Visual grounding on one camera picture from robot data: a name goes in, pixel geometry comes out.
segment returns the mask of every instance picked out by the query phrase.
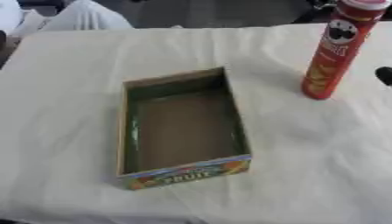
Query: red pringles can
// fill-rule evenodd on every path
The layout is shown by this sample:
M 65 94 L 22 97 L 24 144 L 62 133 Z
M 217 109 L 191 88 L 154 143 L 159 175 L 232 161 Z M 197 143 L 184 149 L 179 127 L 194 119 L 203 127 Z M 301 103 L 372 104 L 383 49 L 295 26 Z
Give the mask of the red pringles can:
M 302 89 L 311 98 L 331 96 L 373 26 L 391 0 L 340 0 L 325 28 L 304 77 Z

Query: cardboard box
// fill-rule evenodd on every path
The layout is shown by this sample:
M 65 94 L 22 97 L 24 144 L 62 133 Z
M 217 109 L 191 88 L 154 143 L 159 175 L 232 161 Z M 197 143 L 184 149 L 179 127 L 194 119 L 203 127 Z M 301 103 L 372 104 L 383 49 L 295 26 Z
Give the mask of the cardboard box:
M 117 177 L 136 190 L 244 172 L 251 154 L 223 68 L 127 81 Z

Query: can lid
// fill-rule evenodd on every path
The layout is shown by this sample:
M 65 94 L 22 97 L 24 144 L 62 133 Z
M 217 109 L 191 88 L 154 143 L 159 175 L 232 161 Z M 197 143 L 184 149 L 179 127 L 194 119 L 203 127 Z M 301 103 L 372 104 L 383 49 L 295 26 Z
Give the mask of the can lid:
M 345 4 L 367 11 L 378 11 L 388 8 L 392 0 L 342 0 Z

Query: white tablecloth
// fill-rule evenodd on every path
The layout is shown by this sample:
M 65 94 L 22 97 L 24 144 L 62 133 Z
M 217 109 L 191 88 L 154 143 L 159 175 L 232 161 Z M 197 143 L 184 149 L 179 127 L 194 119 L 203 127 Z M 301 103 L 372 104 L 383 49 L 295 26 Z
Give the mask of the white tablecloth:
M 392 24 L 333 97 L 300 81 L 324 24 L 40 33 L 0 73 L 0 216 L 37 223 L 391 223 Z M 248 173 L 132 192 L 114 178 L 123 80 L 225 66 Z

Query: pringles mascot face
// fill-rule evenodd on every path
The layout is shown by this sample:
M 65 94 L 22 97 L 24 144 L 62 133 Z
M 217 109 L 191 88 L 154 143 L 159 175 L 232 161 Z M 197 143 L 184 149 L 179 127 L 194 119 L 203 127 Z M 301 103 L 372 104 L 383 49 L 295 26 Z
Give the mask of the pringles mascot face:
M 358 29 L 352 23 L 334 19 L 328 25 L 328 38 L 335 45 L 343 45 L 352 41 L 358 33 Z

